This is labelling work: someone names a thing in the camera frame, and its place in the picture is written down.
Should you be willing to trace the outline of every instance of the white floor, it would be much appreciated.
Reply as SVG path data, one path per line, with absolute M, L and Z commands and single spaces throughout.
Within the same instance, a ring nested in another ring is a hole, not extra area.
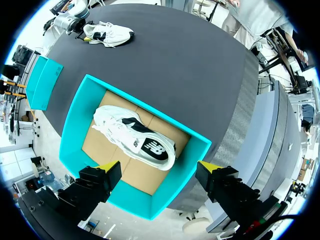
M 158 4 L 160 0 L 116 0 L 111 4 L 125 4 L 125 3 L 142 3 L 142 4 Z M 214 7 L 203 7 L 202 10 L 209 16 Z M 217 7 L 213 16 L 212 23 L 221 27 L 223 21 L 228 15 L 228 10 Z M 272 58 L 275 53 L 265 45 L 263 54 L 268 56 L 267 59 Z M 290 77 L 283 66 L 279 65 L 270 70 L 270 73 L 281 84 L 289 86 Z M 39 119 L 41 126 L 40 137 L 34 141 L 34 151 L 37 156 L 45 157 L 47 164 L 53 171 L 57 179 L 64 178 L 68 170 L 59 160 L 59 148 L 61 137 L 53 129 L 42 111 L 36 111 L 36 116 Z M 130 213 L 120 210 L 119 208 L 107 203 L 100 203 L 91 215 L 92 219 L 100 220 L 97 230 L 99 235 L 104 236 L 109 229 L 115 225 L 114 229 L 108 235 L 108 238 L 113 240 L 213 240 L 216 239 L 214 234 L 203 233 L 195 235 L 186 235 L 182 232 L 182 226 L 187 222 L 185 217 L 180 217 L 175 210 L 165 209 L 154 221 L 148 221 L 136 217 Z M 196 217 L 206 217 L 212 221 L 208 210 L 202 207 Z

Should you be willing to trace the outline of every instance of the dark gray table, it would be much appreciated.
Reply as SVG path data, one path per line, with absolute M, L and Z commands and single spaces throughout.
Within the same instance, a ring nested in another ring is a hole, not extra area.
M 61 136 L 74 95 L 90 74 L 210 139 L 205 161 L 231 165 L 233 158 L 226 157 L 221 145 L 232 146 L 237 154 L 246 135 L 257 94 L 253 54 L 215 25 L 172 8 L 109 5 L 90 10 L 87 20 L 129 27 L 134 40 L 105 48 L 74 35 L 58 39 L 48 57 L 64 68 L 44 112 L 57 133 Z M 233 130 L 241 134 L 235 137 Z M 215 159 L 219 148 L 224 154 Z M 188 191 L 195 183 L 193 178 Z

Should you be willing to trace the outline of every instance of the shoelace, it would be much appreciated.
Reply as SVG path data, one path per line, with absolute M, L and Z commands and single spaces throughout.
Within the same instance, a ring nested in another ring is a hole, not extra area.
M 101 37 L 102 35 L 105 33 L 105 41 L 106 43 L 112 47 L 115 48 L 114 46 L 111 45 L 111 43 L 109 43 L 108 38 L 114 38 L 115 37 L 115 32 L 113 31 L 113 24 L 111 22 L 106 22 L 105 25 L 103 25 L 105 28 L 107 28 L 106 30 L 101 31 Z

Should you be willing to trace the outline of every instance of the new balance logo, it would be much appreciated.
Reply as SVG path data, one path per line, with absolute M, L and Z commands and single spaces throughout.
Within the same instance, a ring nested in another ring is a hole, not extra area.
M 158 145 L 155 141 L 145 145 L 145 148 L 150 149 L 151 152 L 153 152 L 157 155 L 161 155 L 162 153 L 164 153 L 166 151 L 163 146 Z
M 138 144 L 140 143 L 140 141 L 139 141 L 139 139 L 137 138 L 135 141 L 134 141 L 134 143 L 133 143 L 133 145 L 135 146 L 135 147 L 138 147 Z

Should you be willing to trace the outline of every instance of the turquoise box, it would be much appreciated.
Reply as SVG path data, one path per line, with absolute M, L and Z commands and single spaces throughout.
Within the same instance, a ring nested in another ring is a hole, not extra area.
M 82 146 L 94 113 L 106 91 L 112 91 L 191 136 L 179 159 L 153 195 L 120 180 L 108 199 L 108 202 L 124 211 L 153 220 L 171 203 L 196 172 L 197 162 L 205 157 L 211 141 L 139 99 L 93 76 L 86 75 L 67 114 L 59 153 L 61 162 L 77 178 L 81 169 L 86 166 L 97 166 L 97 163 L 82 150 Z
M 45 56 L 39 56 L 26 86 L 31 109 L 47 110 L 50 96 L 63 66 Z

